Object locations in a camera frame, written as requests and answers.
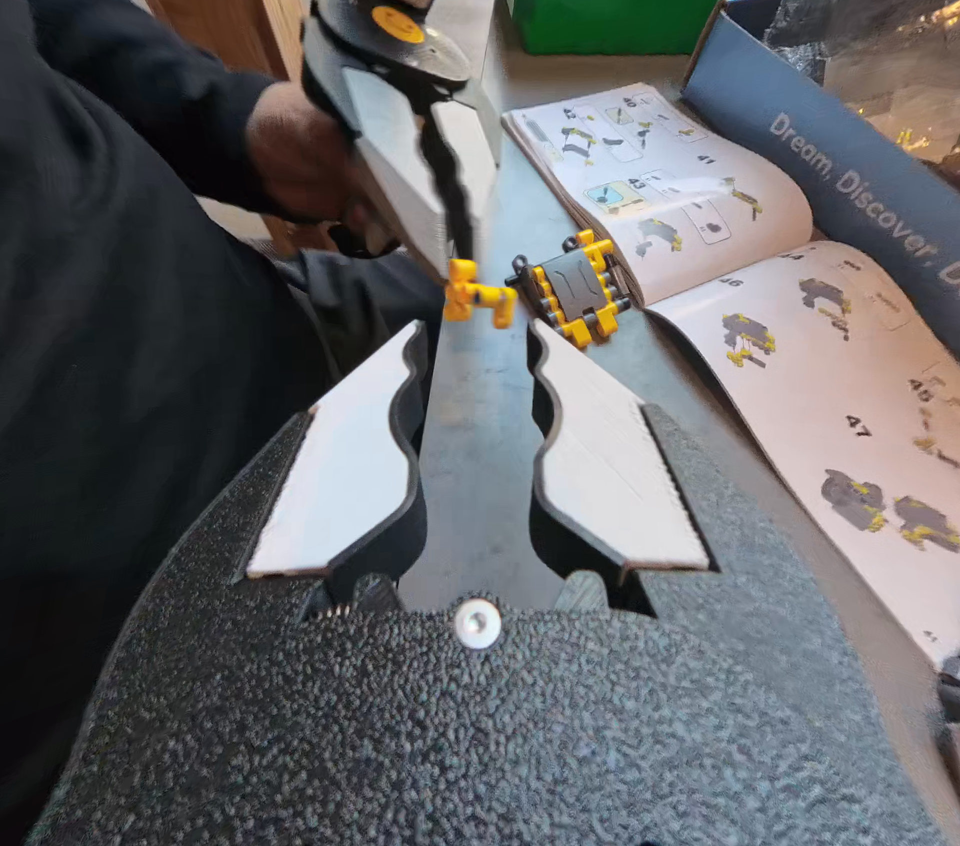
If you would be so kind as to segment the person's left forearm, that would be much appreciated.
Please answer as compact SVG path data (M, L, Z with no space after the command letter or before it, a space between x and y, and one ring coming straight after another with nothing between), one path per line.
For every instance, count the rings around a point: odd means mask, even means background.
M281 216L247 145L259 98L279 81L231 70L131 0L24 0L46 64L112 108L190 191Z

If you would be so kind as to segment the yellow grey brick assembly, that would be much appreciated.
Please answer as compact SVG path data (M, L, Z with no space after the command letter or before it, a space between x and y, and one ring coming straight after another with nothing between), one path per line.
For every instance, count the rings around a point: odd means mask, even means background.
M586 229L565 239L562 254L542 263L517 255L505 279L528 309L579 350L608 341L633 307L620 280L612 240Z

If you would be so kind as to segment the yellow brick beam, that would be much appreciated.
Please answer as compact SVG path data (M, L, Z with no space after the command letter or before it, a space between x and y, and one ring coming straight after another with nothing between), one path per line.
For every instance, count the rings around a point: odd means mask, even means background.
M494 328L505 330L512 325L515 315L518 293L511 287L494 287L476 282L467 284L469 297L466 310L486 309L491 312Z

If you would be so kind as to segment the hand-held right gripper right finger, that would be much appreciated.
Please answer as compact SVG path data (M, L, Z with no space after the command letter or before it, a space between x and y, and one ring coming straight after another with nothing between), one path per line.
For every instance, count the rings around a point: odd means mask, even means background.
M646 403L545 323L527 327L534 551L560 576L623 586L639 570L709 571L712 557Z

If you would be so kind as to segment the open instruction booklet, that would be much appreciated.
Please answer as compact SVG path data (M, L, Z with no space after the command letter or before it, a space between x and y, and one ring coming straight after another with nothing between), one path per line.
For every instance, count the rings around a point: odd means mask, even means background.
M772 163L646 84L503 114L934 666L958 655L958 359Z

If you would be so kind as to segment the blue cardboard box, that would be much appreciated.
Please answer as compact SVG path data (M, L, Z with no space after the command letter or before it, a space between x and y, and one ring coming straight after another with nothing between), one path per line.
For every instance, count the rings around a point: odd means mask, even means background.
M681 100L795 180L826 237L879 263L958 354L958 191L755 38L781 1L718 0Z

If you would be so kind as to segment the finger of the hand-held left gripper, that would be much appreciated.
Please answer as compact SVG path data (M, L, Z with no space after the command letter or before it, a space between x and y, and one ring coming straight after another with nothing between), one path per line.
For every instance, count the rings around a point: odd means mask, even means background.
M407 98L374 73L343 72L359 128L358 169L373 208L367 241L397 241L438 282L450 262L445 207L420 148L420 132Z
M419 143L439 203L442 239L450 244L452 257L480 261L498 164L478 112L454 100L432 104Z

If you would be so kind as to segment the grey desk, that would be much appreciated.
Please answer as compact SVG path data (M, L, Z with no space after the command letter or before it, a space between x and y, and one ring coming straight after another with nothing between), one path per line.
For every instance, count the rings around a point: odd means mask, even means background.
M494 119L609 86L642 81L675 100L687 57L548 57L486 51L482 88ZM421 452L426 551L402 589L416 607L483 588L521 607L548 605L560 580L530 545L532 465L542 437L531 417L522 309L511 330L448 324L439 340ZM724 478L744 489L804 561L857 654L895 755L947 842L958 844L958 798L932 736L934 671L786 490L706 367L666 327L631 312L618 339L638 359L637 394L693 435Z

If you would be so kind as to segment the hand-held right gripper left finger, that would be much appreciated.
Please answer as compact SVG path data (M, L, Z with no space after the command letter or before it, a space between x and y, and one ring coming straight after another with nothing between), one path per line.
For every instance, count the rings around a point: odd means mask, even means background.
M419 465L428 338L406 324L308 412L245 577L316 577L352 591L368 574L397 583L426 546Z

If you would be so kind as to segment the person's body in black clothing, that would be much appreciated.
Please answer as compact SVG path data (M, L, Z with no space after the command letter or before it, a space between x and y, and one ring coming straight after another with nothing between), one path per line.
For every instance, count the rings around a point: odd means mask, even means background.
M171 546L439 290L404 256L287 269L210 220L2 0L2 844L21 844Z

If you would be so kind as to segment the person's left hand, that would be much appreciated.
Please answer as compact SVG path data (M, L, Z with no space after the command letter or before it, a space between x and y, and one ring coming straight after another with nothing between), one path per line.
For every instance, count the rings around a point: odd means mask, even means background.
M279 214L302 225L361 223L371 204L338 123L293 83L269 85L246 120L248 160Z

